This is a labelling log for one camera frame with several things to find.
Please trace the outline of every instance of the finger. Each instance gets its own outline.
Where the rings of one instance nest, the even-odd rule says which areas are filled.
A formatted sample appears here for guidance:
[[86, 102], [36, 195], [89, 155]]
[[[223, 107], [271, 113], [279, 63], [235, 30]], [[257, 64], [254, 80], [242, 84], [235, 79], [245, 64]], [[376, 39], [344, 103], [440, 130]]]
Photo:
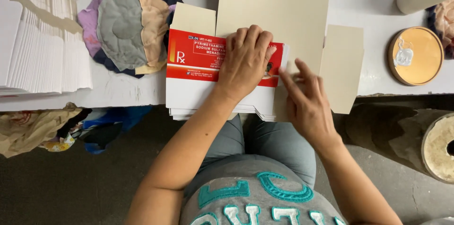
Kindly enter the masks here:
[[232, 33], [226, 38], [226, 51], [228, 54], [232, 52], [235, 47], [235, 36], [236, 33]]
[[295, 121], [297, 117], [297, 105], [290, 96], [287, 96], [287, 117], [290, 122]]
[[290, 74], [282, 67], [279, 68], [279, 76], [281, 77], [282, 83], [287, 89], [288, 95], [293, 99], [295, 103], [301, 103], [305, 105], [309, 102], [307, 97], [303, 94], [303, 92], [301, 92], [298, 85], [293, 81], [292, 76], [290, 76]]
[[255, 47], [257, 38], [262, 32], [263, 30], [258, 25], [251, 25], [251, 27], [249, 27], [249, 30], [247, 31], [246, 40], [244, 41], [244, 43], [250, 47]]
[[295, 65], [300, 70], [300, 77], [304, 79], [306, 85], [306, 94], [311, 96], [320, 96], [320, 88], [318, 85], [318, 76], [315, 75], [309, 68], [309, 66], [301, 59], [295, 59]]
[[268, 65], [268, 62], [270, 61], [271, 59], [271, 56], [274, 54], [274, 52], [276, 52], [277, 48], [275, 46], [271, 47], [271, 48], [268, 48], [265, 52], [265, 60], [263, 61], [263, 65], [264, 67], [266, 67]]
[[235, 36], [235, 47], [240, 48], [243, 46], [244, 40], [246, 39], [246, 34], [247, 34], [248, 28], [240, 28], [236, 30], [236, 36]]
[[265, 55], [265, 51], [270, 45], [270, 42], [273, 41], [273, 34], [268, 32], [268, 31], [263, 31], [260, 33], [258, 36], [257, 43], [255, 45], [255, 48], [260, 51], [260, 54]]
[[325, 86], [323, 85], [323, 78], [319, 76], [319, 77], [317, 77], [317, 79], [318, 79], [318, 88], [320, 89], [321, 96], [328, 98], [328, 96], [326, 95], [326, 92], [325, 92]]

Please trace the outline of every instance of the woman's left hand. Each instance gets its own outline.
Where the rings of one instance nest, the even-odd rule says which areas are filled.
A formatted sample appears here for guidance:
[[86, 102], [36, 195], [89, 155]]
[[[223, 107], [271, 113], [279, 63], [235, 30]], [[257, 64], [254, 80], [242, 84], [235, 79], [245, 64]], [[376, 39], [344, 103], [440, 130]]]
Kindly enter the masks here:
[[276, 51], [268, 48], [273, 34], [257, 25], [240, 28], [227, 37], [226, 56], [215, 90], [239, 103], [257, 87], [268, 61]]

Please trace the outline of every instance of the gray pants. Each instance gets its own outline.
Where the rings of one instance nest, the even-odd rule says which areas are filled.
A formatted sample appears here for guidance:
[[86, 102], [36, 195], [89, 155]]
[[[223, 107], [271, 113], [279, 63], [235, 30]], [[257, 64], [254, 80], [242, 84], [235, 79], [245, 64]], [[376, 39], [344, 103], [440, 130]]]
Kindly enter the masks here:
[[197, 174], [205, 169], [247, 159], [265, 159], [286, 166], [310, 188], [314, 188], [314, 149], [291, 123], [264, 122], [258, 116], [254, 117], [246, 139], [239, 115], [227, 121], [211, 144]]

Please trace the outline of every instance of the white table surface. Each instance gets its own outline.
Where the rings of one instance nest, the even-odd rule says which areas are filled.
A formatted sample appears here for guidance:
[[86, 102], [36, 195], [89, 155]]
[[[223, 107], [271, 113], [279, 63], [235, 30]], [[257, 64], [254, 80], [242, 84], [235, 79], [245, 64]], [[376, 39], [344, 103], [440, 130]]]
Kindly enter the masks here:
[[[79, 0], [78, 9], [91, 0]], [[218, 0], [183, 0], [195, 6], [216, 9]], [[373, 94], [442, 94], [454, 93], [454, 61], [445, 60], [439, 75], [424, 86], [405, 86], [389, 73], [386, 47], [398, 31], [424, 25], [425, 13], [401, 15], [393, 0], [330, 0], [327, 24], [364, 28], [365, 54], [361, 70], [359, 96]], [[0, 99], [0, 111], [60, 109], [67, 102], [77, 106], [115, 107], [144, 106], [165, 103], [165, 71], [136, 79], [108, 71], [91, 63], [93, 90], [43, 97], [11, 97]]]

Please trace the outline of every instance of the concrete floor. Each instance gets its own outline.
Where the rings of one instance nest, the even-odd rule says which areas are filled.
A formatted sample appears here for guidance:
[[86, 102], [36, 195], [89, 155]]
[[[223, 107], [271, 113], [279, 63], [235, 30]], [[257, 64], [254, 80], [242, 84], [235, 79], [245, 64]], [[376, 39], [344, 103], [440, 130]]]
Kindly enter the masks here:
[[[122, 224], [141, 178], [181, 125], [167, 114], [163, 107], [153, 109], [100, 155], [76, 142], [61, 153], [37, 148], [0, 158], [0, 225]], [[366, 149], [349, 150], [404, 223], [454, 214], [454, 185]], [[318, 159], [317, 166], [315, 190], [337, 207]]]

